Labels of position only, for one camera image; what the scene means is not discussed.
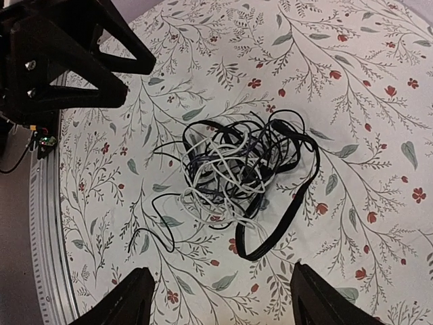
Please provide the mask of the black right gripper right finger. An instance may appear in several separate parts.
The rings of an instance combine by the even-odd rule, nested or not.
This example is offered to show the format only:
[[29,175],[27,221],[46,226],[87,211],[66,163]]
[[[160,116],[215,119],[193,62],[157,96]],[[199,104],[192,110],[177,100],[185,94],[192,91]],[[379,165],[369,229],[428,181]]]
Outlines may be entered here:
[[307,264],[295,264],[290,290],[296,325],[382,323],[345,299]]

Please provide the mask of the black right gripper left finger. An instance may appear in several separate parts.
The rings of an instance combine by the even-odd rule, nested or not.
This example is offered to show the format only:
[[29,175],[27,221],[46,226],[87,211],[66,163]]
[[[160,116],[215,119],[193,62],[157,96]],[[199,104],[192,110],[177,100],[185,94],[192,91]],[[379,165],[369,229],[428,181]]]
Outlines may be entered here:
[[93,309],[71,325],[147,325],[155,281],[146,267],[135,268]]

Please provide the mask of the aluminium front rail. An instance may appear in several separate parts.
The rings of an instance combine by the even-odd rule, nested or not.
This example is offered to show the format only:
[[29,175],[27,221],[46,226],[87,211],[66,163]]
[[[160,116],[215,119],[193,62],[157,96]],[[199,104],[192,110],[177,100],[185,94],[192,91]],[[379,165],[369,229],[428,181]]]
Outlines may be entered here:
[[29,230],[37,301],[44,324],[69,324],[79,317],[64,243],[58,146],[44,146],[42,137],[60,138],[60,115],[48,131],[31,138]]

